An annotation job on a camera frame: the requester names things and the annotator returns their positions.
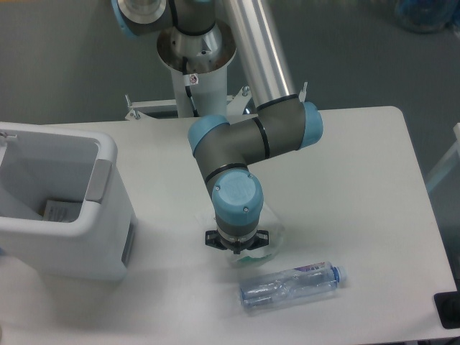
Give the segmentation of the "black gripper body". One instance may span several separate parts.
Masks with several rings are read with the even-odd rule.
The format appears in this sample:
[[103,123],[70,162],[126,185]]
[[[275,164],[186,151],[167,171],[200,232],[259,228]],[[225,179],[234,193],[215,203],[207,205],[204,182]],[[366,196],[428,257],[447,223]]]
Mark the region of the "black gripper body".
[[256,232],[257,231],[254,230],[244,236],[230,236],[220,229],[217,230],[221,246],[224,249],[232,251],[234,254],[241,254],[245,250],[252,250]]

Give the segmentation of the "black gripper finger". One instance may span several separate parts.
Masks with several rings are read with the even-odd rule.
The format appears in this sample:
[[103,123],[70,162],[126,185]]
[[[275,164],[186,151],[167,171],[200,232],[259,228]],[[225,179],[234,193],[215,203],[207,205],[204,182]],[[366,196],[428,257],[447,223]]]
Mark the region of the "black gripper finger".
[[257,230],[254,236],[249,241],[248,250],[255,250],[269,245],[269,232],[268,230]]
[[209,230],[205,232],[205,245],[219,250],[225,250],[225,246],[221,242],[221,236],[217,230]]

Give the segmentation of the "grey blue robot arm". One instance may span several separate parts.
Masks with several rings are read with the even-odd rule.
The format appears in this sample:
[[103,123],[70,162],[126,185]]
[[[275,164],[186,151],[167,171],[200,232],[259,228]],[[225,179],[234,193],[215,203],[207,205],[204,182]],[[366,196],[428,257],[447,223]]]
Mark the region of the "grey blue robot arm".
[[[178,115],[194,117],[188,132],[215,211],[207,246],[239,254],[265,247],[259,227],[262,186],[249,166],[315,144],[323,122],[295,92],[266,1],[113,1],[121,29],[138,37],[157,32],[157,52],[170,69]],[[226,80],[215,79],[238,55],[256,107],[250,119],[226,118]]]

